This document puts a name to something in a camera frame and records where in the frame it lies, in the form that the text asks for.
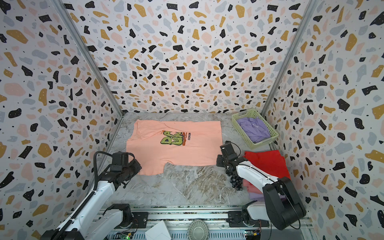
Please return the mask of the pink graphic t-shirt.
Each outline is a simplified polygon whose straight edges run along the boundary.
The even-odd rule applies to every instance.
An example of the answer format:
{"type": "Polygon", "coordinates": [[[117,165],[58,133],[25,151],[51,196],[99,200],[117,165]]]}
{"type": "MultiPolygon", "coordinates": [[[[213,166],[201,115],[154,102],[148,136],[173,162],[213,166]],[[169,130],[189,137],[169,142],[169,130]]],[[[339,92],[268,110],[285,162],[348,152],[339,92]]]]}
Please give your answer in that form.
{"type": "Polygon", "coordinates": [[[204,167],[216,164],[223,144],[221,122],[137,120],[126,151],[135,155],[144,176],[159,175],[166,164],[204,167]]]}

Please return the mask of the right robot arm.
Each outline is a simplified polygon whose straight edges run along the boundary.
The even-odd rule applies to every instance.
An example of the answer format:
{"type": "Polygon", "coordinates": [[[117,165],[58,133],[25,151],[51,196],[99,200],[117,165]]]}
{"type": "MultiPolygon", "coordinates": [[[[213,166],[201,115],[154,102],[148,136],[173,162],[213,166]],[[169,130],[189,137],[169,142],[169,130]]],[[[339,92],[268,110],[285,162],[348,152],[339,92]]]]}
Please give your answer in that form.
{"type": "Polygon", "coordinates": [[[245,225],[253,226],[256,221],[263,220],[283,230],[306,216],[306,208],[289,178],[278,178],[257,168],[238,155],[230,141],[226,141],[220,149],[222,153],[217,157],[217,166],[225,168],[232,187],[241,190],[240,183],[246,180],[264,197],[263,204],[250,202],[242,207],[242,222],[245,225]]]}

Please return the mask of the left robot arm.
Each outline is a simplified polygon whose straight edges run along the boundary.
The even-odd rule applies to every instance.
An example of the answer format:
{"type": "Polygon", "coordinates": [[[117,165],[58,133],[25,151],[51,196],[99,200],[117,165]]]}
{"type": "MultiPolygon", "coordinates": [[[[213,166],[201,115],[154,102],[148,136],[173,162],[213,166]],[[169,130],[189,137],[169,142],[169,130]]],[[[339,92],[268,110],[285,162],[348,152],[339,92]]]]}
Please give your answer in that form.
{"type": "Polygon", "coordinates": [[[135,155],[128,152],[93,156],[94,185],[80,205],[56,229],[43,233],[42,240],[103,240],[116,227],[138,226],[129,204],[113,204],[95,220],[105,202],[142,169],[135,155]]]}

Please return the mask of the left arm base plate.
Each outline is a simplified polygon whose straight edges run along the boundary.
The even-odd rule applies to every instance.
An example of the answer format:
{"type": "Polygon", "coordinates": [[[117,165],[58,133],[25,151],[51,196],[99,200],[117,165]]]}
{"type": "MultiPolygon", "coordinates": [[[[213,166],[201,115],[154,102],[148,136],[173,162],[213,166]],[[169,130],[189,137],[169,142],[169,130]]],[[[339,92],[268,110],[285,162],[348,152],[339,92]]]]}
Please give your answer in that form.
{"type": "Polygon", "coordinates": [[[148,212],[123,213],[123,219],[115,226],[115,229],[145,229],[147,227],[148,217],[148,212]]]}

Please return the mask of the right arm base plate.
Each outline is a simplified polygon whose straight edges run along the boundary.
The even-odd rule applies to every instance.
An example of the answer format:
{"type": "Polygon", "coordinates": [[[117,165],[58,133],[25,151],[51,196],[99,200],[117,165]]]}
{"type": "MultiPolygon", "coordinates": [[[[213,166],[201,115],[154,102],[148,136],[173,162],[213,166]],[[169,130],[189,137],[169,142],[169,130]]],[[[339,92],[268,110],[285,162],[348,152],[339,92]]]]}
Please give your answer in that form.
{"type": "Polygon", "coordinates": [[[270,223],[265,220],[253,220],[246,211],[229,211],[226,220],[230,228],[259,228],[269,227],[270,223]]]}

